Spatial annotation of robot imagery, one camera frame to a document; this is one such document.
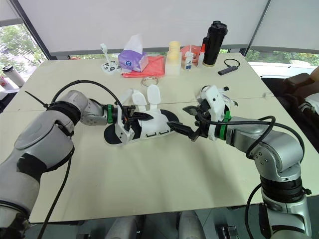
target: small white bottle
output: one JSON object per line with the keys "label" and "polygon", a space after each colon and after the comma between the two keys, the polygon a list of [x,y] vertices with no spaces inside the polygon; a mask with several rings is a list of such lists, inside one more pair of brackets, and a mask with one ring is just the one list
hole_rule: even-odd
{"label": "small white bottle", "polygon": [[205,55],[205,43],[203,43],[203,45],[201,46],[201,49],[200,49],[200,54],[199,54],[198,62],[197,62],[198,68],[203,66],[204,55]]}
{"label": "small white bottle", "polygon": [[192,62],[193,62],[193,53],[191,53],[190,51],[187,51],[185,53],[184,70],[190,70]]}

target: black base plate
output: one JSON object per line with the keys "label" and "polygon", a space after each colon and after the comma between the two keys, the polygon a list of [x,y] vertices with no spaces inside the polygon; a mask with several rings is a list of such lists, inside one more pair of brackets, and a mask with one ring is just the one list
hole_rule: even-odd
{"label": "black base plate", "polygon": [[[168,121],[177,121],[177,122],[179,122],[178,117],[174,113],[172,113],[170,111],[166,111],[166,110],[160,110],[160,112],[167,117]],[[140,126],[138,121],[132,123],[132,130],[135,132],[133,140],[137,139],[137,138],[140,138],[141,132],[142,132],[142,128],[141,128],[141,126]],[[108,126],[104,130],[104,139],[109,144],[116,145],[116,144],[122,143],[121,140],[115,134],[115,125],[114,124],[111,124],[110,126]]]}

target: white roller blind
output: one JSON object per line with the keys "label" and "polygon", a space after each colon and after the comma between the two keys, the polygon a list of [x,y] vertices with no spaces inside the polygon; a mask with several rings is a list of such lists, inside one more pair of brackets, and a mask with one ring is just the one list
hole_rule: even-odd
{"label": "white roller blind", "polygon": [[19,0],[50,52],[123,48],[141,33],[144,47],[202,43],[214,20],[228,25],[223,44],[249,43],[266,0]]}
{"label": "white roller blind", "polygon": [[0,27],[23,23],[7,0],[0,0]]}
{"label": "white roller blind", "polygon": [[319,50],[319,0],[272,0],[252,46]]}

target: tissue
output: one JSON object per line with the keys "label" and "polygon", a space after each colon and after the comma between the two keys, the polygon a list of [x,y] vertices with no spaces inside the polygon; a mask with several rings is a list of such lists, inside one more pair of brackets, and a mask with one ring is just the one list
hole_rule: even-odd
{"label": "tissue", "polygon": [[119,54],[118,59],[120,66],[129,72],[141,72],[144,70],[149,63],[149,59],[147,53],[143,52],[142,39],[139,34],[131,36],[124,50]]}

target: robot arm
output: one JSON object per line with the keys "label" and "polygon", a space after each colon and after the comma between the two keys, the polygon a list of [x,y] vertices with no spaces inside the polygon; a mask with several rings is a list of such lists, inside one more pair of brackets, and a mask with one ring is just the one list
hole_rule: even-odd
{"label": "robot arm", "polygon": [[[219,138],[247,153],[268,128],[268,125],[258,124],[259,120],[231,117],[230,99],[215,86],[204,87],[198,102],[198,107],[184,108],[195,116],[198,126],[195,132],[181,123],[168,123],[171,129],[187,135],[192,141],[199,136],[211,140]],[[243,121],[256,121],[256,124],[241,124]],[[264,203],[259,213],[262,234],[270,238],[278,231],[289,230],[311,237],[307,199],[301,181],[303,149],[298,141],[286,133],[271,130],[248,156],[255,161],[262,185]]]}
{"label": "robot arm", "polygon": [[[125,109],[134,115],[130,107]],[[70,91],[20,134],[12,153],[0,165],[0,238],[21,238],[28,227],[42,173],[57,169],[73,155],[71,136],[78,121],[106,125],[118,119],[124,116],[117,107],[101,105],[79,91]]]}

